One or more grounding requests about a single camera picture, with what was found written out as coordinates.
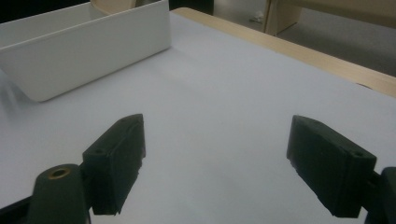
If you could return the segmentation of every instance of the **wooden leg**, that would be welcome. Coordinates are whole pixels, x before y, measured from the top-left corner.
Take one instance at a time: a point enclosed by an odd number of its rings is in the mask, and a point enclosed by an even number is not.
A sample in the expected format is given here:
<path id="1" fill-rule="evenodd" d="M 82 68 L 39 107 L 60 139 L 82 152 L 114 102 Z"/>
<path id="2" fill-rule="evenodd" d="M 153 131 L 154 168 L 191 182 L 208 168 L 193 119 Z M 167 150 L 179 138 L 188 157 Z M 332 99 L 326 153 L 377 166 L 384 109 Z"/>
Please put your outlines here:
<path id="1" fill-rule="evenodd" d="M 299 20 L 301 8 L 267 0 L 264 13 L 263 31 L 268 35 L 277 35 Z"/>

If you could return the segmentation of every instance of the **white box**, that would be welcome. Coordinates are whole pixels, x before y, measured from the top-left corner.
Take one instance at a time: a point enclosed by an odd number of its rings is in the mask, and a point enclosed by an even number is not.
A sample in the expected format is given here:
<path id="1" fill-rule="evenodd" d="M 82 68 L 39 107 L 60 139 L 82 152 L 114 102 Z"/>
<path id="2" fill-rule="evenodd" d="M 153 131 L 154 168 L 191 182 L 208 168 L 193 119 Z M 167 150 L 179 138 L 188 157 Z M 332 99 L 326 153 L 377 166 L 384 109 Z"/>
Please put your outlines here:
<path id="1" fill-rule="evenodd" d="M 170 44 L 167 0 L 109 16 L 86 3 L 0 24 L 0 69 L 45 101 Z"/>

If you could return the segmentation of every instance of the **wooden table edge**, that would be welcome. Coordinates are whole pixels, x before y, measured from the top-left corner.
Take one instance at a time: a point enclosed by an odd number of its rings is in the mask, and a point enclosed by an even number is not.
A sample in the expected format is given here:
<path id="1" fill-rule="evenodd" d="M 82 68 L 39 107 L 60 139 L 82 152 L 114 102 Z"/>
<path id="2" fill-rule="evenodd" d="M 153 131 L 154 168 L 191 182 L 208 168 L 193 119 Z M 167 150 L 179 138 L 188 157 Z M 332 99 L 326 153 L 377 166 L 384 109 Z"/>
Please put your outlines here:
<path id="1" fill-rule="evenodd" d="M 396 77 L 346 62 L 319 51 L 296 45 L 289 41 L 266 35 L 262 32 L 187 7 L 177 8 L 172 12 L 396 98 Z"/>

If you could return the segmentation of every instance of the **white tabletop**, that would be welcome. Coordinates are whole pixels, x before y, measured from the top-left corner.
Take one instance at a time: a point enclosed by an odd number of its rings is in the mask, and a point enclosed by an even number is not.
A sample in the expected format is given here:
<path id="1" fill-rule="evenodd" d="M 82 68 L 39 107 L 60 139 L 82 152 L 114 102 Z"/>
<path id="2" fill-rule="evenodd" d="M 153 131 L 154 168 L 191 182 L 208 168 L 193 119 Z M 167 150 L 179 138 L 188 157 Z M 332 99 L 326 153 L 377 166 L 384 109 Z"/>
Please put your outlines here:
<path id="1" fill-rule="evenodd" d="M 147 157 L 122 213 L 92 223 L 363 223 L 332 217 L 286 159 L 292 115 L 395 165 L 396 99 L 171 15 L 172 48 L 45 103 L 0 76 L 0 207 L 143 113 Z"/>

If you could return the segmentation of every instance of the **floor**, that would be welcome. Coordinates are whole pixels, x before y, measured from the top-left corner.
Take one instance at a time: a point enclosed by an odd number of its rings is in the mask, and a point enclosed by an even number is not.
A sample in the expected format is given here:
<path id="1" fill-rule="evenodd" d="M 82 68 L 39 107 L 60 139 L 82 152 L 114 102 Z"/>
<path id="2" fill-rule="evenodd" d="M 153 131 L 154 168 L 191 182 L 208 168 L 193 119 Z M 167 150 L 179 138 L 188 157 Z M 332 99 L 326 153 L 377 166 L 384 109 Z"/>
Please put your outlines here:
<path id="1" fill-rule="evenodd" d="M 252 21 L 265 0 L 215 0 L 216 17 L 261 30 Z M 396 29 L 303 9 L 300 20 L 279 38 L 396 77 Z"/>

